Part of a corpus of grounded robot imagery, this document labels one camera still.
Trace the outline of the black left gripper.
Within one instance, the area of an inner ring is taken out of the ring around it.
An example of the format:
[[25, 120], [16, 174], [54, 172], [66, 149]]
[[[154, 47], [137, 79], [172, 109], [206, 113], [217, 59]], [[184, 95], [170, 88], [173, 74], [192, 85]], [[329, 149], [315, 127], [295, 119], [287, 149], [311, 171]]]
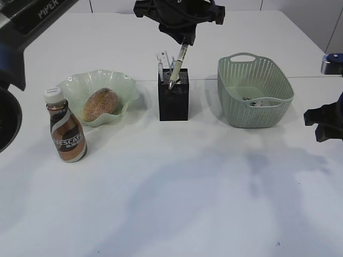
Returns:
[[215, 22], [223, 24], [225, 7], [215, 1], [136, 1], [133, 12], [138, 18], [144, 16], [159, 22], [159, 30], [172, 37], [178, 44], [193, 46], [197, 25], [167, 28], [165, 25], [200, 24]]

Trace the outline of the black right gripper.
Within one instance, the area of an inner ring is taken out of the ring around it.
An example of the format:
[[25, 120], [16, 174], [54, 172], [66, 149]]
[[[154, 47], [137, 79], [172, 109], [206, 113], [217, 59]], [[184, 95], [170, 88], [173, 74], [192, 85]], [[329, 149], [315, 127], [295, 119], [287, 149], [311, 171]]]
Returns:
[[342, 97], [335, 103], [325, 104], [317, 109], [308, 109], [304, 115], [305, 126], [318, 124], [315, 130], [317, 142], [330, 139], [342, 140]]

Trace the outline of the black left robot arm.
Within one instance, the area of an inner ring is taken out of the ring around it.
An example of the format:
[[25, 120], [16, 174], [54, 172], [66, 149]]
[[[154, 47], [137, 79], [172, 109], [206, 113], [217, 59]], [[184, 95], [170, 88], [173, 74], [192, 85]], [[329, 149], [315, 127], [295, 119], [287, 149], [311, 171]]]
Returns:
[[[25, 49], [74, 5], [70, 0], [1, 1], [1, 150], [21, 127], [21, 106], [8, 87], [26, 88]], [[225, 18], [225, 7], [215, 1], [135, 1], [133, 12], [158, 22], [161, 32], [188, 46], [194, 44], [198, 24], [222, 25]]]

